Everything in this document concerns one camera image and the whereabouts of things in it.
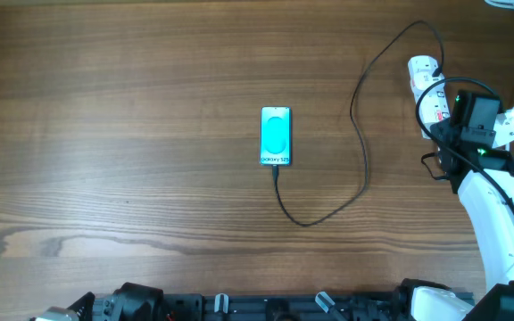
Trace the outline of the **blue Galaxy S25 smartphone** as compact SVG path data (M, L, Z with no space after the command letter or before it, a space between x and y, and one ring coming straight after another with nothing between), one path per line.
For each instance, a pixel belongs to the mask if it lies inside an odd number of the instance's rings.
M290 165L291 145L291 109L281 106L263 107L261 109L260 164Z

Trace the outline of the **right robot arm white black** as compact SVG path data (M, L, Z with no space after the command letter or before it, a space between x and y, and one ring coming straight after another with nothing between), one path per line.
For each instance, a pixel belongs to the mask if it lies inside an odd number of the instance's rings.
M486 294L476 305L435 285L408 292L414 320L514 320L514 112L495 95L458 92L449 107L443 90L416 93L418 123L438 144L434 153L474 228Z

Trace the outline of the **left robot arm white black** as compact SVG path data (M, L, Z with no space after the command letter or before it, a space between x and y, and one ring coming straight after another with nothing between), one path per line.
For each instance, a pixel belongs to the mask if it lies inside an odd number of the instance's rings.
M162 321L163 290L125 283L111 294L87 292L68 308L51 307L29 321Z

